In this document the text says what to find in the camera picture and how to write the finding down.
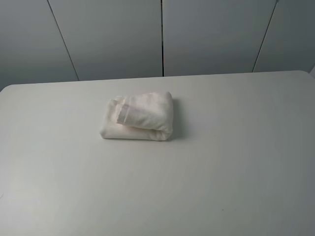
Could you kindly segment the white towel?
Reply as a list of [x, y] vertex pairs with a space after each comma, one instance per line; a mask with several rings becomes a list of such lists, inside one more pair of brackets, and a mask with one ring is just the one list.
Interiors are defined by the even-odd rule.
[[100, 135], [104, 139], [166, 141], [173, 133], [171, 93], [152, 92], [109, 100]]

